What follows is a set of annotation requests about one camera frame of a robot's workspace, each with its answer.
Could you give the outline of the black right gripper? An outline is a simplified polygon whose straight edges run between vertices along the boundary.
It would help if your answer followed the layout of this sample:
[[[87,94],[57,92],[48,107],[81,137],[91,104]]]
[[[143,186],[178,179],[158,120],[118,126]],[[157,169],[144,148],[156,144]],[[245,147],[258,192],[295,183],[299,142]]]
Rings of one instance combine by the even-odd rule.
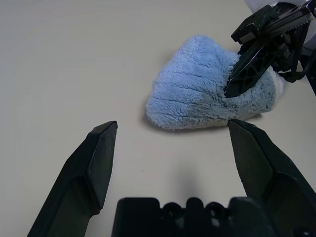
[[[315,1],[268,4],[246,18],[231,35],[241,48],[224,89],[225,96],[240,96],[269,67],[287,82],[307,76],[310,83],[315,83],[316,47],[309,48],[306,42],[315,18]]]

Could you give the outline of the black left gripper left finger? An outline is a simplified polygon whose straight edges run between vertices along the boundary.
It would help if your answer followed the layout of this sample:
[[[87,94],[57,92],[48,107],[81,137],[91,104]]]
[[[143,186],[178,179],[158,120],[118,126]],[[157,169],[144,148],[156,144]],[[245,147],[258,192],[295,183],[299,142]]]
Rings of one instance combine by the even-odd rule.
[[[28,235],[83,237],[102,210],[111,178],[118,124],[109,121],[88,133],[62,167]]]

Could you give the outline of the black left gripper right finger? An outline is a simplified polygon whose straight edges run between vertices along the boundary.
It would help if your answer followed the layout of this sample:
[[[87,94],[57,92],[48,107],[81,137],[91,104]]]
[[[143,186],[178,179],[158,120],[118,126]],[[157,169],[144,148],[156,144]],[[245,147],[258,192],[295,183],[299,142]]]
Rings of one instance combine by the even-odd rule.
[[[265,131],[231,119],[235,163],[247,196],[258,201],[283,237],[316,235],[316,193]]]

